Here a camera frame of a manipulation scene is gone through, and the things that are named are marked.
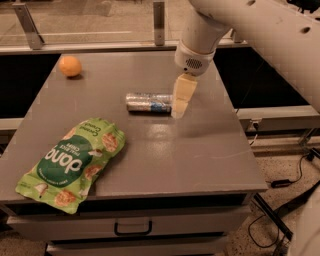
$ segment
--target snack bag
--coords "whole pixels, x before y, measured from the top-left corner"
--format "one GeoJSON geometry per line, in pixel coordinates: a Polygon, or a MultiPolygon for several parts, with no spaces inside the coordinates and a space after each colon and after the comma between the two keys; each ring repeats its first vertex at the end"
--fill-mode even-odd
{"type": "Polygon", "coordinates": [[[16,192],[73,214],[125,136],[100,118],[84,121],[63,137],[18,182],[16,192]]]}

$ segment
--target metal bar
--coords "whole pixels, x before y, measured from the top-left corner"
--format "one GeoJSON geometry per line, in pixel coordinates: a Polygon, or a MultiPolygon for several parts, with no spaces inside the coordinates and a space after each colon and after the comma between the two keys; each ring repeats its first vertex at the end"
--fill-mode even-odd
{"type": "Polygon", "coordinates": [[[315,157],[317,157],[317,158],[320,159],[320,151],[319,151],[318,149],[312,148],[312,149],[310,150],[310,154],[312,154],[313,156],[315,156],[315,157]]]}
{"type": "Polygon", "coordinates": [[[311,137],[317,132],[317,130],[318,130],[317,128],[312,128],[312,129],[306,130],[305,133],[299,139],[298,144],[303,148],[306,147],[307,143],[309,142],[311,137]]]}
{"type": "Polygon", "coordinates": [[[270,208],[266,201],[259,195],[256,194],[254,199],[257,201],[259,206],[263,209],[263,211],[268,215],[268,217],[277,225],[277,227],[281,230],[281,232],[291,241],[293,233],[287,227],[287,225],[279,218],[279,216],[270,208]]]}
{"type": "Polygon", "coordinates": [[[34,24],[27,5],[25,3],[15,3],[12,6],[27,37],[29,47],[33,50],[41,49],[44,45],[44,40],[34,24]]]}
{"type": "Polygon", "coordinates": [[[9,216],[16,216],[17,215],[9,207],[7,207],[6,205],[3,205],[3,204],[0,204],[0,210],[3,211],[5,214],[7,214],[9,216]]]}
{"type": "MultiPolygon", "coordinates": [[[[165,45],[156,46],[153,41],[105,42],[105,43],[70,43],[45,44],[39,50],[27,46],[0,46],[1,55],[15,54],[50,54],[50,53],[96,53],[96,52],[137,52],[137,51],[175,51],[178,40],[166,40],[165,45]]],[[[234,44],[230,38],[223,38],[218,48],[242,48],[248,44],[234,44]]]]}
{"type": "Polygon", "coordinates": [[[164,45],[164,14],[165,14],[164,0],[153,1],[153,20],[154,20],[154,43],[157,46],[164,45]]]}
{"type": "Polygon", "coordinates": [[[0,131],[1,130],[17,130],[23,118],[0,118],[0,131]]]}
{"type": "Polygon", "coordinates": [[[261,118],[259,132],[320,128],[320,115],[311,106],[240,109],[237,116],[246,131],[250,120],[261,118]]]}

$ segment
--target table top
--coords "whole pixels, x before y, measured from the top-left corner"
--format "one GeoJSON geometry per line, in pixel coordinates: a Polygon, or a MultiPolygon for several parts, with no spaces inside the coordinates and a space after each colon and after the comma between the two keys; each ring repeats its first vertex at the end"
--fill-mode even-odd
{"type": "Polygon", "coordinates": [[[75,125],[91,117],[126,135],[87,200],[264,191],[267,186],[214,63],[199,77],[182,119],[129,113],[128,92],[172,93],[180,75],[174,52],[84,53],[80,77],[57,68],[0,159],[0,202],[25,202],[15,192],[30,170],[75,125]]]}

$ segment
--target soda can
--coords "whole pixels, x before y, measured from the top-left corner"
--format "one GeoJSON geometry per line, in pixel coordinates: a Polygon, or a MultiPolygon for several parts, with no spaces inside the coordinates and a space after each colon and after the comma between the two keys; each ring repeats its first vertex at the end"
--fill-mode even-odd
{"type": "Polygon", "coordinates": [[[171,112],[172,95],[163,93],[128,93],[128,111],[171,112]]]}

